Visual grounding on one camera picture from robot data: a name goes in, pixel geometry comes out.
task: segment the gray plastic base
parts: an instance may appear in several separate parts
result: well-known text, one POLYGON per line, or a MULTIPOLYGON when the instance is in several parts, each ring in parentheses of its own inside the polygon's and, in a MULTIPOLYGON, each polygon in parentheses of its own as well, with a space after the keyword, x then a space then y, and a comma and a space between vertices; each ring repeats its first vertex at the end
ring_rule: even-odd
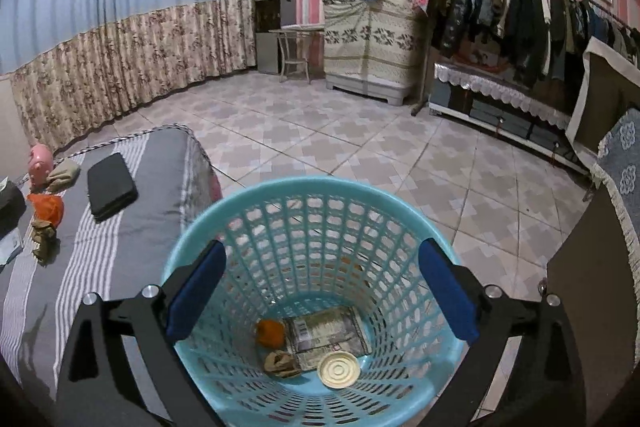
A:
POLYGON ((327 73, 326 88, 334 89, 334 87, 357 92, 365 96, 384 98, 389 105, 402 105, 402 100, 412 90, 411 86, 398 86, 388 80, 372 75, 364 79, 356 75, 327 73))

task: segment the striped bedspread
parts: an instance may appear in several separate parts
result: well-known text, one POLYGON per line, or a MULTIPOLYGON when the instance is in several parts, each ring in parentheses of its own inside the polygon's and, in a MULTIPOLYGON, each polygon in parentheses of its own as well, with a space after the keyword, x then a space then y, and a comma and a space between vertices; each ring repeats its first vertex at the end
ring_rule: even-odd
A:
MULTIPOLYGON (((172 246, 210 205, 209 159, 191 131, 177 124, 120 138, 70 156, 81 166, 75 185, 62 192, 65 214, 58 228, 60 251, 38 265, 31 254, 31 205, 19 228, 24 250, 0 272, 0 352, 28 398, 54 416, 58 374, 66 338, 82 296, 127 298, 161 283, 172 246), (138 199, 116 216, 96 223, 86 173, 120 152, 138 188, 138 199)), ((28 184, 22 185, 24 194, 28 184)), ((127 354, 149 409, 166 415, 129 339, 127 354)))

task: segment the curtain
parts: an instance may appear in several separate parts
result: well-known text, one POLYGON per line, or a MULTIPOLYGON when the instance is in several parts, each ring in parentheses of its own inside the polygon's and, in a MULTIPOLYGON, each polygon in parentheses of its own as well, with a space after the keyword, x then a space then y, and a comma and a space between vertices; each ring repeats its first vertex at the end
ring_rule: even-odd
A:
POLYGON ((253 20, 253 0, 0 0, 1 67, 30 141, 57 150, 172 90, 254 66, 253 20))

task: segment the cream plastic lid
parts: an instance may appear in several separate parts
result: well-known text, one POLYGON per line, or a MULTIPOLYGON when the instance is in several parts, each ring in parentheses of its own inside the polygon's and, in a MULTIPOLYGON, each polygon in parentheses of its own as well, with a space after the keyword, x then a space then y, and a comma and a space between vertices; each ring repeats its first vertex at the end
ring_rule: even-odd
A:
POLYGON ((346 351, 327 353, 318 363, 318 377, 332 389, 353 385, 360 376, 358 359, 346 351))

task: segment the laundry basket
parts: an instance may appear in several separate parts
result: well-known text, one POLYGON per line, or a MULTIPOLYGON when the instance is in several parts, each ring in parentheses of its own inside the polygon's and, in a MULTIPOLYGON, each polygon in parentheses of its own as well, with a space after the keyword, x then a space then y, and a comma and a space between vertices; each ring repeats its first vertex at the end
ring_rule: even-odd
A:
POLYGON ((175 349, 229 425, 399 426, 443 389, 462 354, 417 266, 420 243, 447 241, 398 198, 332 177, 287 178, 209 207, 164 270, 192 263, 217 237, 226 271, 191 335, 175 349), (278 379, 262 370, 256 322, 354 305, 372 353, 351 387, 315 372, 278 379))

